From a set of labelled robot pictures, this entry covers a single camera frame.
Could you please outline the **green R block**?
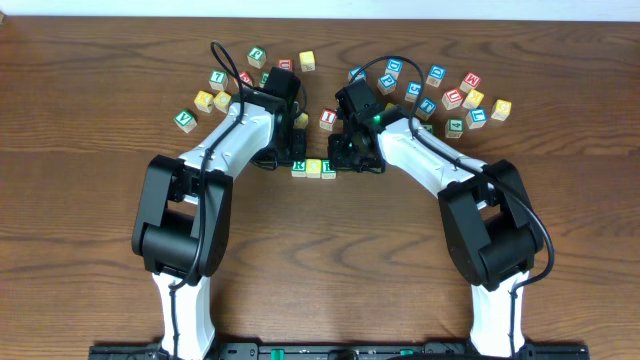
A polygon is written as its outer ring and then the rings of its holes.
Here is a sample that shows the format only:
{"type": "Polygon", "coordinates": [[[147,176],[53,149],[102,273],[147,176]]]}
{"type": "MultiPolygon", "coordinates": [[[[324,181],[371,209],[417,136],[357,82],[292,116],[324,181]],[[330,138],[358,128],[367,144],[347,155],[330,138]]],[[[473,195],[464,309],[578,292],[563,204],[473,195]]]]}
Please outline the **green R block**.
{"type": "Polygon", "coordinates": [[[306,161],[305,160],[294,161],[291,167],[291,175],[295,178],[306,178],[307,177],[306,161]]]}

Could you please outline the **green B block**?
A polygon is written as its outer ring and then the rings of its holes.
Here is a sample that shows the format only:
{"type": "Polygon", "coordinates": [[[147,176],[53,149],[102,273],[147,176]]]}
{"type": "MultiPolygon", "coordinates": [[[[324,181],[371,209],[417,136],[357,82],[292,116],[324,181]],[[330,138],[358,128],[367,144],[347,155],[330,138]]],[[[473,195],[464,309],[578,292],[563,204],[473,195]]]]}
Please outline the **green B block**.
{"type": "Polygon", "coordinates": [[[337,177],[337,172],[335,169],[331,167],[329,160],[321,161],[321,178],[322,179],[335,179],[337,177]]]}

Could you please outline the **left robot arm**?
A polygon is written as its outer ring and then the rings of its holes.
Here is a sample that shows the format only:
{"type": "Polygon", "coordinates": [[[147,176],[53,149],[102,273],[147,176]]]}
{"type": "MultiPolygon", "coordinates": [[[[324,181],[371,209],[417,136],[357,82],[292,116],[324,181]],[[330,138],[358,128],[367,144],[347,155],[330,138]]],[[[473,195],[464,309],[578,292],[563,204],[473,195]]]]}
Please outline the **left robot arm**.
{"type": "Polygon", "coordinates": [[[148,165],[132,234],[161,294],[160,352],[202,359],[215,340],[210,278],[226,251],[234,180],[259,153],[289,152],[294,90],[243,90],[225,119],[194,149],[148,165]]]}

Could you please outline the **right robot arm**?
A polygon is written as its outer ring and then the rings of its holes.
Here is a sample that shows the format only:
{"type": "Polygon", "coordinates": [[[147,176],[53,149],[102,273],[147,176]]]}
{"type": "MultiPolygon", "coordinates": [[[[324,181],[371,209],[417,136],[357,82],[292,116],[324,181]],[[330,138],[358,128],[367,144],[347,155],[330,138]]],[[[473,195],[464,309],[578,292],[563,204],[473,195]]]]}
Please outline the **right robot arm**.
{"type": "Polygon", "coordinates": [[[470,342],[484,356],[515,356],[525,345],[529,271],[536,253],[552,247],[518,170],[455,151],[400,106],[341,106],[337,117],[344,130],[329,139],[332,166],[374,172],[392,165],[437,198],[449,256],[471,286],[470,342]]]}

